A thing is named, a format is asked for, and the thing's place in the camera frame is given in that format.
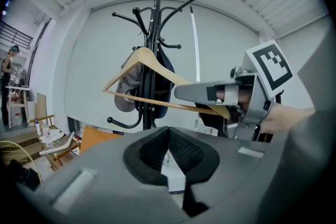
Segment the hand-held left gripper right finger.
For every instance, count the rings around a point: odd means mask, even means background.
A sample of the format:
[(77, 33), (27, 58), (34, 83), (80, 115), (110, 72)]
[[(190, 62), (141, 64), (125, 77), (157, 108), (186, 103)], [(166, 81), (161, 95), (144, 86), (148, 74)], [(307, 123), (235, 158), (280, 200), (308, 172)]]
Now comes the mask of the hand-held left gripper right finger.
[(170, 128), (191, 223), (335, 223), (335, 29), (299, 71), (314, 109), (275, 106), (269, 144)]

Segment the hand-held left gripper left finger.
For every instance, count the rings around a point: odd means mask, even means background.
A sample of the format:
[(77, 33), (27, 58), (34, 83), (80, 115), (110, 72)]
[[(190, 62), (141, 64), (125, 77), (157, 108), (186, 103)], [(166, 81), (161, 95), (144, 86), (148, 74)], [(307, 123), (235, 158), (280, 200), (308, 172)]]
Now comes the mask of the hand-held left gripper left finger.
[(45, 223), (183, 223), (188, 215), (167, 185), (145, 184), (127, 169), (126, 148), (163, 128), (106, 141), (81, 153), (36, 190), (18, 190)]

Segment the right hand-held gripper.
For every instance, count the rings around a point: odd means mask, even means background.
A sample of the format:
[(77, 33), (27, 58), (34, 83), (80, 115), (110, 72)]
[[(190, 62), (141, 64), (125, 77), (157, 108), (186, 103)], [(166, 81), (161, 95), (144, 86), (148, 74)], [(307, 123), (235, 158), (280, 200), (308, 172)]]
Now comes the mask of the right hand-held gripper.
[(236, 140), (258, 140), (261, 124), (270, 114), (294, 74), (274, 40), (245, 51), (243, 64), (232, 69), (230, 80), (177, 86), (177, 99), (208, 106), (227, 106), (236, 118), (225, 133)]

